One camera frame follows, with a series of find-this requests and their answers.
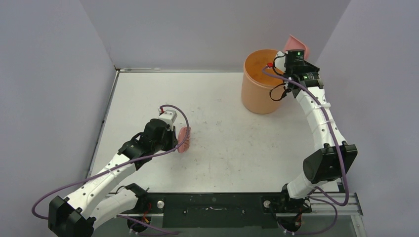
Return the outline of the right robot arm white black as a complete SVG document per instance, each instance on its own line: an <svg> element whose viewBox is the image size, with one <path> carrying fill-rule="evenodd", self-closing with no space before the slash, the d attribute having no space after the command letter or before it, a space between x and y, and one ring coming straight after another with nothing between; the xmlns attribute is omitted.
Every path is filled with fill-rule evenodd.
<svg viewBox="0 0 419 237"><path fill-rule="evenodd" d="M332 202L345 206L349 201L346 174L358 154L356 146L347 142L333 119L320 69L304 57L302 49L279 51L272 62L273 71L282 71L278 78L285 82L285 92L292 93L303 109L315 148L315 152L303 161L302 173L286 184L287 193L279 198L279 205L286 212L297 208L299 199L308 197L315 190L322 192L322 185L337 179L342 181L345 200Z"/></svg>

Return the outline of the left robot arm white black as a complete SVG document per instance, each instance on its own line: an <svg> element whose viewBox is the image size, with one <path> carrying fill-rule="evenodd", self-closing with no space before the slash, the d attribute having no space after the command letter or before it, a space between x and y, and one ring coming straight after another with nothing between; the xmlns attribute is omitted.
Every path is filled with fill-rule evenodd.
<svg viewBox="0 0 419 237"><path fill-rule="evenodd" d="M58 237L90 237L100 225L124 211L144 211L148 200L136 184L130 184L120 194L106 196L157 152L166 154L176 148L173 122L163 115L151 119L143 132L125 142L98 174L65 198L56 196L49 203L48 228Z"/></svg>

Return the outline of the pink plastic hand brush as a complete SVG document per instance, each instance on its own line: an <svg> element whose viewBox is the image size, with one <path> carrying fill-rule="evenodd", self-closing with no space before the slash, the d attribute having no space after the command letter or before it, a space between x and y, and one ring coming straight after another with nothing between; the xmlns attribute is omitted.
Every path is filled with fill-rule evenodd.
<svg viewBox="0 0 419 237"><path fill-rule="evenodd" d="M179 153L186 152L190 147L190 128L188 127L182 127L178 134L178 141L179 141L179 147L177 151Z"/></svg>

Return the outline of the pink plastic dustpan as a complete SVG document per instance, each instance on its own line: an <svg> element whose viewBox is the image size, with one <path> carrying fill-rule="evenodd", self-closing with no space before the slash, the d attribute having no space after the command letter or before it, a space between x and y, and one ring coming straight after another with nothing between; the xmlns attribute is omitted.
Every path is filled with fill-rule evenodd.
<svg viewBox="0 0 419 237"><path fill-rule="evenodd" d="M289 38L283 48L283 52L288 51L288 50L292 50L292 49L301 49L304 50L304 60L307 60L308 57L310 56L310 49L308 46L306 46L303 42L301 42L300 40L298 40L296 37L294 37L293 35L289 35Z"/></svg>

